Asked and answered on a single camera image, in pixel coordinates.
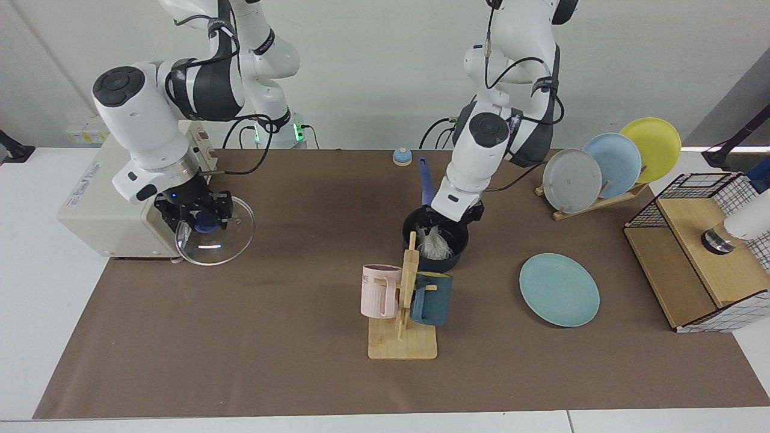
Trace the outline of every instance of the light blue plate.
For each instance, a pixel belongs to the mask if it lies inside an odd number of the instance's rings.
[[[527,260],[519,286],[529,308],[558,326],[585,325],[599,311],[594,279],[578,262],[560,254],[538,254]]]
[[[583,148],[601,169],[601,184],[610,184],[599,197],[611,199],[630,190],[641,173],[641,155],[628,137],[609,133],[594,137]]]

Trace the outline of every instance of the mug rack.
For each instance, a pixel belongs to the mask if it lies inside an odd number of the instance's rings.
[[[369,358],[390,360],[435,359],[438,356],[436,327],[418,324],[410,319],[420,252],[417,251],[417,232],[411,232],[409,248],[403,252],[398,313],[392,319],[369,319]],[[375,283],[385,285],[385,280]],[[428,286],[426,290],[436,290]]]

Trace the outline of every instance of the plate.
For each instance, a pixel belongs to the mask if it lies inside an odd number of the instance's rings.
[[[543,191],[556,210],[580,213],[591,207],[601,190],[601,169],[580,149],[564,149],[545,166]]]
[[[599,193],[603,199],[621,196],[629,191],[641,172],[641,155],[633,141],[621,134],[594,137],[583,148],[593,156],[601,170],[601,184],[609,184]]]
[[[179,222],[176,227],[176,250],[190,263],[216,266],[231,261],[246,250],[254,239],[256,221],[251,207],[233,197],[233,215],[228,220],[227,230],[196,227],[185,221]]]
[[[529,308],[558,326],[585,325],[599,311],[594,279],[578,262],[560,254],[538,254],[527,260],[519,287]]]
[[[646,166],[639,183],[650,183],[667,175],[681,154],[681,137],[672,124],[657,117],[644,117],[626,125],[621,134],[631,139]]]

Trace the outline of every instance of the mug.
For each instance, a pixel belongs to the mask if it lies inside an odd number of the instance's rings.
[[[373,319],[391,319],[398,313],[401,268],[387,264],[367,264],[361,282],[361,314]]]
[[[449,321],[452,277],[436,272],[417,273],[417,291],[410,316],[418,324],[444,326]]]

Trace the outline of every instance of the dark blue mug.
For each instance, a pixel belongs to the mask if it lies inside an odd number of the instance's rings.
[[[411,319],[418,324],[444,326],[449,320],[452,277],[436,272],[418,272]]]

